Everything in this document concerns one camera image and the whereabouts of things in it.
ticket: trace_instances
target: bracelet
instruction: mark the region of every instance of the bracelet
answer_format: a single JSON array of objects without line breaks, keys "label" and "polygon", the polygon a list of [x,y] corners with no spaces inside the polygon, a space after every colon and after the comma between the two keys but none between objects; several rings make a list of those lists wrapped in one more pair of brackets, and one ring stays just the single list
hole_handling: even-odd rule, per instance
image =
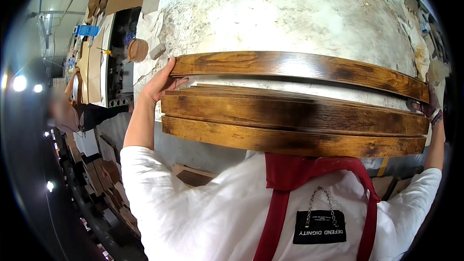
[{"label": "bracelet", "polygon": [[435,116],[437,116],[439,111],[440,111],[440,108],[435,109],[435,111],[433,111],[432,115],[430,116],[430,119],[433,120],[435,118]]}]

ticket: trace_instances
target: yellow tape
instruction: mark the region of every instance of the yellow tape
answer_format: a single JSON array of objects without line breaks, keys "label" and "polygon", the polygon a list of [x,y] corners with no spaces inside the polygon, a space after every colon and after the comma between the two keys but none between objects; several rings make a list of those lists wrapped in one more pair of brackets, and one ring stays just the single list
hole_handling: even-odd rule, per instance
[{"label": "yellow tape", "polygon": [[380,165],[379,172],[377,172],[377,177],[383,176],[383,173],[385,172],[385,169],[386,169],[386,164],[388,163],[389,159],[390,157],[383,158],[382,165]]}]

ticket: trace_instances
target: black pants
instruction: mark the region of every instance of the black pants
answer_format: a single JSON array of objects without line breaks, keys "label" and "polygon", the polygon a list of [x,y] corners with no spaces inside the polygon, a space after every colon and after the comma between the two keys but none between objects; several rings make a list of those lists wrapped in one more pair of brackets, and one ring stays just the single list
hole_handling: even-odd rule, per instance
[{"label": "black pants", "polygon": [[104,108],[93,104],[81,106],[82,113],[84,113],[84,131],[95,128],[106,119],[113,118],[121,112],[129,112],[129,106],[116,106],[111,108]]}]

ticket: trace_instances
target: white shirt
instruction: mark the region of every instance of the white shirt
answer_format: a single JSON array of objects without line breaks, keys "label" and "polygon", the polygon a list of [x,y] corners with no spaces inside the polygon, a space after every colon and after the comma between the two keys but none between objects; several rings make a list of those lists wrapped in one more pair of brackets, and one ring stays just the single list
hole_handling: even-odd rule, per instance
[{"label": "white shirt", "polygon": [[[210,183],[187,188],[154,151],[121,150],[122,177],[150,260],[253,260],[269,210],[263,153],[246,158]],[[399,260],[408,250],[432,205],[441,171],[425,170],[387,202],[377,204],[377,231],[370,260]],[[297,211],[307,211],[314,190],[330,190],[334,210],[345,215],[347,241],[293,244]],[[282,234],[273,260],[356,260],[368,199],[351,171],[313,178],[290,193]],[[313,210],[328,210],[316,194]]]}]

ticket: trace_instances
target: stack of wooden boards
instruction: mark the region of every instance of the stack of wooden boards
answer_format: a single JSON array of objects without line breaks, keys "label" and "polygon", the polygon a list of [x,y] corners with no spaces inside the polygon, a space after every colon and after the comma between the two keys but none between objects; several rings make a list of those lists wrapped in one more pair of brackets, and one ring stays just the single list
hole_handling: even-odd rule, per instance
[{"label": "stack of wooden boards", "polygon": [[[394,70],[325,55],[276,51],[177,57],[171,76],[298,77],[368,87],[429,102],[426,84]],[[422,114],[250,87],[198,84],[161,98],[163,132],[242,148],[315,157],[378,158],[422,153]]]},{"label": "stack of wooden boards", "polygon": [[316,157],[422,153],[422,114],[320,96],[198,84],[161,98],[164,133],[212,144]]}]

